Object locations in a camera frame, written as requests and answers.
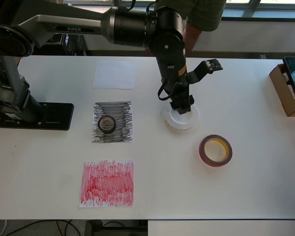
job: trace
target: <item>window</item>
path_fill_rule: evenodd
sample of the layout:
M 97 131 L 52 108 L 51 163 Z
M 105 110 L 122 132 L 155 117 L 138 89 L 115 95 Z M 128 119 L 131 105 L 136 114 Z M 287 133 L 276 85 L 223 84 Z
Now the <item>window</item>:
M 261 0 L 260 3 L 295 4 L 295 0 Z
M 226 3 L 249 3 L 249 0 L 227 0 Z
M 105 7 L 131 5 L 131 0 L 63 0 L 63 2 Z M 151 2 L 153 0 L 136 0 L 136 7 L 143 9 Z M 225 8 L 223 16 L 226 17 L 295 18 L 295 0 L 226 0 Z

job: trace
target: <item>person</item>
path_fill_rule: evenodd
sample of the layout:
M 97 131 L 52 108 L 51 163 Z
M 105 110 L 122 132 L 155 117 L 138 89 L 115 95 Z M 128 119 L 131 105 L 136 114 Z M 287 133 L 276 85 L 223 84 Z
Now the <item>person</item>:
M 183 32 L 186 55 L 189 55 L 196 45 L 202 31 L 214 31 L 220 24 L 226 0 L 159 0 L 156 9 L 167 6 L 177 11 L 186 28 Z

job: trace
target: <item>roll of tape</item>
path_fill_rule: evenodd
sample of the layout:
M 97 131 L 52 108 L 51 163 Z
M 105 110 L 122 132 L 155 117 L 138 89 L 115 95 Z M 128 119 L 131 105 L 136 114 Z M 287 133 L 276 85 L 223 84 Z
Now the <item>roll of tape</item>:
M 225 156 L 221 159 L 221 161 L 212 160 L 208 154 L 206 153 L 205 146 L 210 141 L 217 141 L 220 143 L 225 149 Z M 209 166 L 212 167 L 221 167 L 229 163 L 232 158 L 233 151 L 230 143 L 219 135 L 209 135 L 205 137 L 199 145 L 199 155 L 201 159 Z

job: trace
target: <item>red scribbles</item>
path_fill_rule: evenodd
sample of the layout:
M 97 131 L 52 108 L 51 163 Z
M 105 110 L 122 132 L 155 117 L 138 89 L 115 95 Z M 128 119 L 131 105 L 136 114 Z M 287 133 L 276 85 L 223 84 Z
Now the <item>red scribbles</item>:
M 133 171 L 133 161 L 85 162 L 80 206 L 132 206 Z

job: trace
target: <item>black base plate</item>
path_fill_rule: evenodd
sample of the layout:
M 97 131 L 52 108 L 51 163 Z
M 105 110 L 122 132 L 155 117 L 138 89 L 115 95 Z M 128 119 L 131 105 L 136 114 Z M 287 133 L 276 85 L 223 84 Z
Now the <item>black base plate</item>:
M 5 116 L 0 121 L 0 128 L 69 130 L 74 106 L 71 103 L 40 102 L 43 118 L 34 124 L 18 121 Z

